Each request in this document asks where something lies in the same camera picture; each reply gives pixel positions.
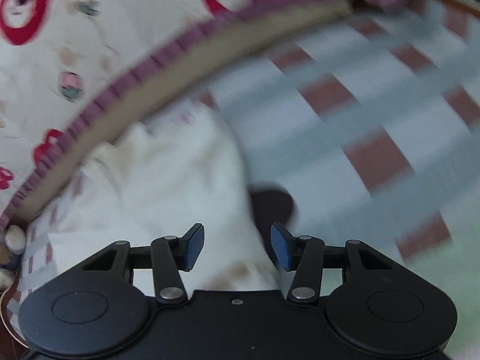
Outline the bear print bed cover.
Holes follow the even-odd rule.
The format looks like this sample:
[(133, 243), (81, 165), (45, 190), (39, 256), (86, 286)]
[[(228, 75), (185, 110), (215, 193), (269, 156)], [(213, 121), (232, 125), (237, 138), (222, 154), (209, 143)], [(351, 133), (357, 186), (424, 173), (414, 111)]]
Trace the bear print bed cover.
[(1, 0), (1, 218), (71, 122), (149, 57), (170, 63), (218, 19), (333, 1)]

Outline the white fleece garment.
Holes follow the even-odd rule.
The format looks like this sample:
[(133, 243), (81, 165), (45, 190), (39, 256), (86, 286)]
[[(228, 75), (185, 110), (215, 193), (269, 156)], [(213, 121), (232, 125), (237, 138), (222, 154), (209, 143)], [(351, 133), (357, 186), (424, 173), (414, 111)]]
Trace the white fleece garment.
[(131, 125), (117, 143), (98, 145), (79, 175), (79, 195), (49, 234), (59, 272), (112, 242), (149, 245), (202, 224), (201, 254), (181, 276), (188, 293), (278, 286), (253, 222), (239, 147), (202, 103), (189, 105), (179, 122)]

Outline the checked bed sheet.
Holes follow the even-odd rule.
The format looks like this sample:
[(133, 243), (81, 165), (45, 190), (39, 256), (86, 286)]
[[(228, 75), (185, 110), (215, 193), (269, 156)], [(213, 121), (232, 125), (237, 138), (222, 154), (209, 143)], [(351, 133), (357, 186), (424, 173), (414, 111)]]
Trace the checked bed sheet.
[[(418, 0), (350, 16), (237, 63), (131, 125), (179, 122), (194, 103), (233, 134), (249, 198), (260, 185), (293, 197), (287, 228), (297, 236), (358, 239), (404, 265), (479, 228), (479, 19), (463, 10)], [(27, 226), (5, 297), (13, 330), (24, 300), (63, 273), (49, 235), (100, 144)]]

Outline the grey bunny plush toy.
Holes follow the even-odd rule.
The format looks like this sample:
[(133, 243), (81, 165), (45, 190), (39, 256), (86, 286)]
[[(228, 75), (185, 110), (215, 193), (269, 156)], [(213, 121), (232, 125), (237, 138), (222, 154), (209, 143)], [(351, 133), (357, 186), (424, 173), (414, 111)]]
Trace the grey bunny plush toy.
[(0, 289), (5, 291), (15, 283), (22, 255), (27, 243), (25, 231), (11, 225), (1, 234), (0, 250)]

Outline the beige mattress edge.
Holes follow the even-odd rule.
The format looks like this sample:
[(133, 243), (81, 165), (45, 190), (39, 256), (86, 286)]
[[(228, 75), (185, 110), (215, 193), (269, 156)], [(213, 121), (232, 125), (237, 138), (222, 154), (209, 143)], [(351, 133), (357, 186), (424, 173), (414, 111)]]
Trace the beige mattress edge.
[(66, 128), (1, 215), (1, 222), (28, 222), (68, 182), (77, 164), (98, 143), (113, 141), (132, 122), (166, 106), (187, 88), (246, 55), (300, 29), (346, 16), (346, 0), (284, 7), (254, 19), (217, 19), (213, 34), (195, 41), (170, 63), (149, 57), (99, 94)]

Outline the pale green cloth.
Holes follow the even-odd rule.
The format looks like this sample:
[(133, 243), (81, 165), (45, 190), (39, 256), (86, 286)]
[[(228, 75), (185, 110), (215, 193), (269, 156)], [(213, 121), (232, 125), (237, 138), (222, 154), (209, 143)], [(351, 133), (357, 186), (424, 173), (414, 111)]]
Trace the pale green cloth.
[(458, 321), (446, 352), (452, 359), (479, 358), (479, 228), (467, 228), (404, 265), (445, 292)]

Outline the dark knitted garment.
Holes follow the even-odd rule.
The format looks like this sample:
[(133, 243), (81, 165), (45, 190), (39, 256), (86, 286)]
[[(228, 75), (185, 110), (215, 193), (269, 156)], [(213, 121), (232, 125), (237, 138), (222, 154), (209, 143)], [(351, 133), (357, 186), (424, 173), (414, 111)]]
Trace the dark knitted garment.
[(286, 189), (277, 184), (249, 188), (254, 222), (261, 233), (269, 234), (275, 223), (286, 226), (295, 213), (295, 201)]

